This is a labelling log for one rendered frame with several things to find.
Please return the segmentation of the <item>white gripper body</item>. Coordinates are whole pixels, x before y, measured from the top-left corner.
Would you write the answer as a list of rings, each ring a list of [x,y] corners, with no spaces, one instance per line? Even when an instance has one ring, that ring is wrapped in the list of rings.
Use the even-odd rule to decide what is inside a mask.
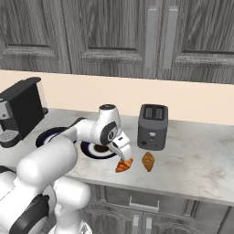
[[[132,150],[129,144],[112,143],[112,151],[119,155],[123,161],[129,160],[132,156]]]

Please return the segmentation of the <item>orange-brown croissant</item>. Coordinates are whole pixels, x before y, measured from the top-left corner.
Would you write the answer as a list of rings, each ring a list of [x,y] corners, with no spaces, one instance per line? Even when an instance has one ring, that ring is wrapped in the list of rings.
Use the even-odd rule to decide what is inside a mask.
[[[117,164],[117,167],[115,169],[115,172],[116,173],[120,173],[120,172],[124,172],[128,169],[131,168],[132,166],[132,163],[133,163],[133,158],[131,157],[129,160],[126,160],[126,161],[123,161],[121,160],[118,164]]]
[[[146,152],[142,158],[145,169],[150,172],[154,167],[154,157],[150,152]]]

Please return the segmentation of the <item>dark blue white plate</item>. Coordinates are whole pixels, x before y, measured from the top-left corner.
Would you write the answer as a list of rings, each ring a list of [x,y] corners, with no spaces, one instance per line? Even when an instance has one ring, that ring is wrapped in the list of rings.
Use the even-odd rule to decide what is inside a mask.
[[[64,132],[67,130],[67,127],[54,127],[45,130],[36,139],[36,147],[40,147],[47,144],[59,146],[63,144],[76,143],[77,140],[75,138],[64,134]]]
[[[109,159],[116,155],[116,153],[111,152],[107,146],[84,141],[80,143],[80,150],[92,159]]]

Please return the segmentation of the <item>dark grey toaster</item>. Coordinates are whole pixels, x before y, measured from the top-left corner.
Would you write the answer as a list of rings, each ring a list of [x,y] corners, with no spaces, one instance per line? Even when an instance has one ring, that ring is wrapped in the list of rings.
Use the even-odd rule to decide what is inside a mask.
[[[145,150],[165,148],[168,108],[160,104],[143,104],[138,118],[137,145]]]

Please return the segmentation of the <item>grey wood drawer front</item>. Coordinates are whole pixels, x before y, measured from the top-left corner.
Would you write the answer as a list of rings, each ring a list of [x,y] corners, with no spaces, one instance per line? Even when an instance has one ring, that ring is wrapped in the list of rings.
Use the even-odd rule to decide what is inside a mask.
[[[167,213],[177,216],[183,214],[185,204],[185,200],[180,197],[169,197],[112,186],[105,187],[105,196],[108,203],[125,207],[129,207],[130,196],[133,197],[133,203],[154,207],[157,206],[157,201],[159,200],[159,213]]]

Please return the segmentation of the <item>grey wood base cupboard door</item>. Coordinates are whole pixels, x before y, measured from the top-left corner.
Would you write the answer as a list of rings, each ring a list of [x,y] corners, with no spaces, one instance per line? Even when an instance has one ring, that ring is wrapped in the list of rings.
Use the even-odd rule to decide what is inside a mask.
[[[106,202],[91,202],[85,215],[93,234],[132,234],[133,216],[139,215],[138,234],[142,234],[143,213]]]
[[[193,226],[191,218],[182,218],[175,215],[154,214],[145,212],[143,234],[146,217],[152,218],[151,234],[198,234],[199,231]]]

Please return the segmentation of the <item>black coffee machine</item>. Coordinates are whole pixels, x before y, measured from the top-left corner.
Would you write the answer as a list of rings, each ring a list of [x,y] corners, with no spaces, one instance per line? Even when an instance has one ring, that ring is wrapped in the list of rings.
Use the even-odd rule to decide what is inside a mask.
[[[2,147],[14,147],[23,141],[48,113],[48,109],[42,106],[37,89],[40,81],[40,77],[20,80],[0,93]]]

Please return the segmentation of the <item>grey wood wall cupboard door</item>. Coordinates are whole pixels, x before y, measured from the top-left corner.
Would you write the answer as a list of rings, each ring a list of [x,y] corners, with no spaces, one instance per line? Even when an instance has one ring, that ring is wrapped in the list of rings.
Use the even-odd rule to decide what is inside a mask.
[[[162,0],[62,0],[71,72],[153,79]],[[154,63],[144,65],[147,11],[158,8]]]
[[[70,73],[61,0],[0,0],[0,69]]]
[[[178,8],[171,69],[164,68],[170,6]],[[160,80],[234,84],[234,0],[163,0]]]

